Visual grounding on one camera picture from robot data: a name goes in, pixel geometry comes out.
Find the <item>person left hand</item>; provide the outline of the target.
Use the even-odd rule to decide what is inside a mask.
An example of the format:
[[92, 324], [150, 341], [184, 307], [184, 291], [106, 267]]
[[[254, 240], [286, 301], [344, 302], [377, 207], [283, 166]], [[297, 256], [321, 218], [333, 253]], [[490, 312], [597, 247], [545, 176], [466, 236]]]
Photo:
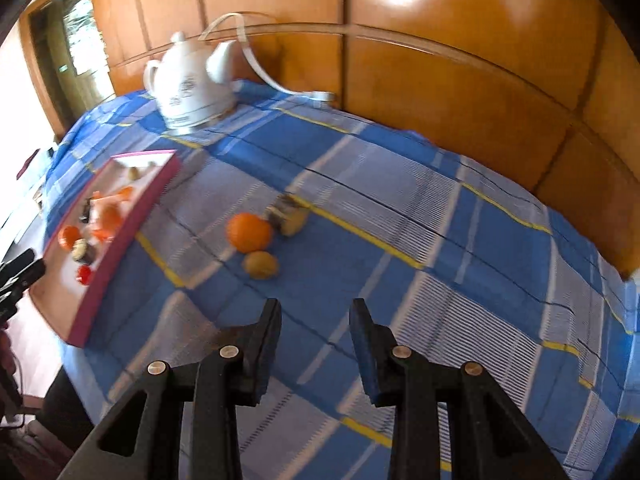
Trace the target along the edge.
[[12, 352], [12, 341], [8, 334], [9, 325], [4, 323], [0, 328], [0, 364], [2, 370], [12, 377], [17, 369]]

